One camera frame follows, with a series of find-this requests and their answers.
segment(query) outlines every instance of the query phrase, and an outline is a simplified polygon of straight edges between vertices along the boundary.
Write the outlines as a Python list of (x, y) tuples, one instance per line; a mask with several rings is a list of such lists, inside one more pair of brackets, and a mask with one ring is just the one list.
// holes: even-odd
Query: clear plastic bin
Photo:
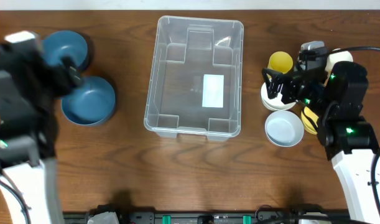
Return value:
[(244, 26), (163, 16), (158, 21), (144, 126), (159, 136), (224, 141), (241, 130)]

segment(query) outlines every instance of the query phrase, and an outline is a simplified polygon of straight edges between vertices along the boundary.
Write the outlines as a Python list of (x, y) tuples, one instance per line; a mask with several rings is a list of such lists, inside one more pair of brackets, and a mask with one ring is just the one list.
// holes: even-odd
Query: paper label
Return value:
[(203, 76), (202, 107), (222, 108), (224, 87), (224, 75), (205, 74)]

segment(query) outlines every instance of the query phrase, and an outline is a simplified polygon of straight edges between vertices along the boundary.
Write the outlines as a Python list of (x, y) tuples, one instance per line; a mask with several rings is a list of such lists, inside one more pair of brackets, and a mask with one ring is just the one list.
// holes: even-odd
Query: wood grain surface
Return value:
[[(204, 136), (160, 138), (143, 125), (157, 21), (163, 15), (236, 19), (244, 24), (242, 130), (226, 142)], [(330, 49), (380, 46), (380, 11), (23, 11), (0, 12), (0, 41), (20, 30), (42, 37), (58, 30), (88, 35), (95, 56), (85, 75), (111, 80), (117, 111), (106, 124), (60, 123), (58, 189), (64, 211), (85, 212), (117, 202), (156, 210), (255, 210), (317, 203), (346, 208), (332, 164), (314, 135), (295, 147), (272, 145), (271, 114), (261, 103), (261, 68), (272, 53), (296, 58), (300, 45), (323, 40)], [(355, 52), (369, 74), (363, 115), (380, 142), (380, 53)], [(294, 111), (299, 114), (300, 106)], [(0, 223), (10, 223), (0, 194)]]

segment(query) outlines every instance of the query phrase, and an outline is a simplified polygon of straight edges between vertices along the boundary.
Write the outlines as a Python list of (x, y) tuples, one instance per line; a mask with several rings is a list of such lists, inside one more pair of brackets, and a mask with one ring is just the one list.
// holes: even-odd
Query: white wall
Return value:
[(380, 0), (0, 0), (0, 10), (380, 9)]

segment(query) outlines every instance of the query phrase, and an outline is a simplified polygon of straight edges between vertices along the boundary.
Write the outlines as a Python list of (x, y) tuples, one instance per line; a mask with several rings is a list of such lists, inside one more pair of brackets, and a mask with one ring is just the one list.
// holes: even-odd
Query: blue bowl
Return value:
[(63, 97), (61, 102), (63, 114), (75, 124), (101, 125), (114, 113), (114, 88), (100, 77), (85, 77), (84, 79), (84, 84), (80, 88)]
[(42, 42), (43, 58), (49, 65), (61, 64), (61, 58), (70, 56), (79, 70), (88, 66), (88, 44), (82, 35), (74, 31), (58, 31)]

